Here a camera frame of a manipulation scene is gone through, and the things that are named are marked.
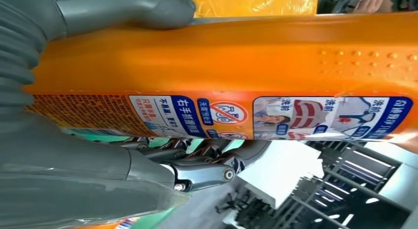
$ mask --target prohibition sign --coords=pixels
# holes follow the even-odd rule
[[[223,139],[249,139],[247,135],[235,132],[221,132],[219,136]]]
[[[247,120],[247,111],[233,102],[215,102],[210,105],[213,121],[224,125],[235,125]]]

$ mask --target person's hand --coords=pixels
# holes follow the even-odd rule
[[[360,0],[353,13],[372,14],[376,13],[381,7],[383,0]]]

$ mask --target gray plastic cover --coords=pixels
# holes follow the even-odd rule
[[[128,20],[178,28],[194,9],[190,0],[0,0],[0,228],[67,228],[187,200],[173,174],[140,153],[74,138],[24,111],[34,98],[23,86],[48,41]]]

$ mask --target barcode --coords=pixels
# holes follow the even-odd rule
[[[85,128],[64,128],[67,131],[71,131],[75,134],[94,134],[94,135],[117,135],[117,136],[129,136],[114,129],[85,129]]]

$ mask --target screw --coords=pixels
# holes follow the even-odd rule
[[[174,189],[176,191],[184,191],[186,189],[186,185],[184,185],[184,184],[176,184],[176,185],[174,185]]]
[[[232,169],[230,169],[230,168],[229,169],[226,169],[223,172],[223,178],[224,178],[224,180],[226,182],[231,181],[234,178],[234,176],[235,176],[235,172]]]

